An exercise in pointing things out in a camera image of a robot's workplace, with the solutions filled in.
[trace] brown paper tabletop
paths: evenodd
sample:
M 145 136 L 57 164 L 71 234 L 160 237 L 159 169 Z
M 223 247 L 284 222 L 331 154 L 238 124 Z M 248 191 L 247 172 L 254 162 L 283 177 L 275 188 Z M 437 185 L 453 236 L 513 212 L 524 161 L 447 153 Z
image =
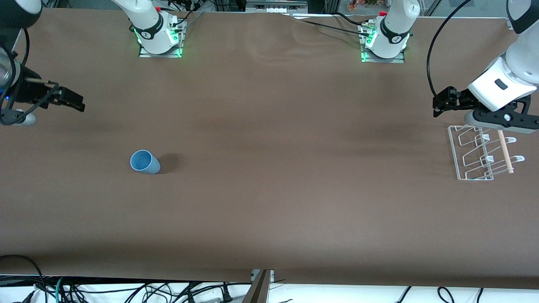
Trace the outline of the brown paper tabletop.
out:
M 537 134 L 509 147 L 514 174 L 456 180 L 447 126 L 465 112 L 434 119 L 425 75 L 441 21 L 417 20 L 405 64 L 372 64 L 353 34 L 206 13 L 183 58 L 150 59 L 122 11 L 44 10 L 27 66 L 86 111 L 0 128 L 0 253 L 50 275 L 538 287 Z M 452 20 L 436 89 L 464 89 L 515 38 L 504 19 Z M 130 168 L 139 149 L 161 173 Z

